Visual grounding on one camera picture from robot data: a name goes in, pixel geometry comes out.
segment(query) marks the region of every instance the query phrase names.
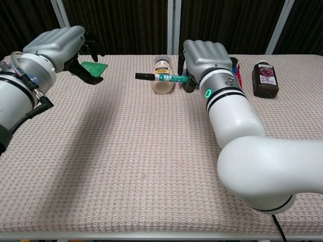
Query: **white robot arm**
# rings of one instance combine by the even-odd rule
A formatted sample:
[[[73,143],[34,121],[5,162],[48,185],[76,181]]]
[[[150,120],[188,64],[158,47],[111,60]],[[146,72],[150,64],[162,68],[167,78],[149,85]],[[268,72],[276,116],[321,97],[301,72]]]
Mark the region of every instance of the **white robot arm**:
[[[186,40],[179,56],[179,75],[185,60],[190,78],[184,90],[192,92],[200,84],[223,149],[218,175],[228,190],[265,214],[289,209],[297,193],[323,194],[323,141],[267,138],[220,43]]]
[[[77,60],[80,49],[87,47],[97,62],[97,43],[82,26],[54,29],[40,34],[23,52],[13,52],[10,65],[0,63],[0,155],[23,122],[53,107],[45,94],[56,73],[69,71],[92,85],[103,80],[91,76]]]

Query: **bottle label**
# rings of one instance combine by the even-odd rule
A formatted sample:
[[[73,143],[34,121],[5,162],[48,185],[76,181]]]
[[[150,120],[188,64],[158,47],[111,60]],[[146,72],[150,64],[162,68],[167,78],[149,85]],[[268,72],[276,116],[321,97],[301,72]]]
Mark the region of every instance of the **bottle label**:
[[[260,83],[277,86],[273,67],[268,65],[258,65],[258,67],[259,67]]]
[[[155,68],[155,74],[169,75],[168,67],[157,67],[157,68]]]

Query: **table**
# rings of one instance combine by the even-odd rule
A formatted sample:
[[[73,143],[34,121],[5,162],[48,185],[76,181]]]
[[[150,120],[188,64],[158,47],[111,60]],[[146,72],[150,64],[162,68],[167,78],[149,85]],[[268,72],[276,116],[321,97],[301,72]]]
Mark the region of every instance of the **table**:
[[[322,56],[234,56],[269,137],[323,138]],[[157,95],[134,79],[153,58],[99,57],[109,66],[96,86],[58,74],[47,94],[55,106],[0,158],[0,238],[280,238],[270,216],[219,181],[221,150],[200,93]],[[275,67],[275,99],[252,95],[261,59]],[[323,196],[300,194],[277,218],[289,239],[323,239]]]

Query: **brown bottle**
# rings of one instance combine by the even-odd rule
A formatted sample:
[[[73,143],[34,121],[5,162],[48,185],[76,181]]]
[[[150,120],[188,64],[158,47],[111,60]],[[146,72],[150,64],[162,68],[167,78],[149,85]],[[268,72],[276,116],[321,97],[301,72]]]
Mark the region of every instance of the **brown bottle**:
[[[259,61],[252,71],[253,95],[262,98],[276,97],[279,88],[275,69],[266,60]]]

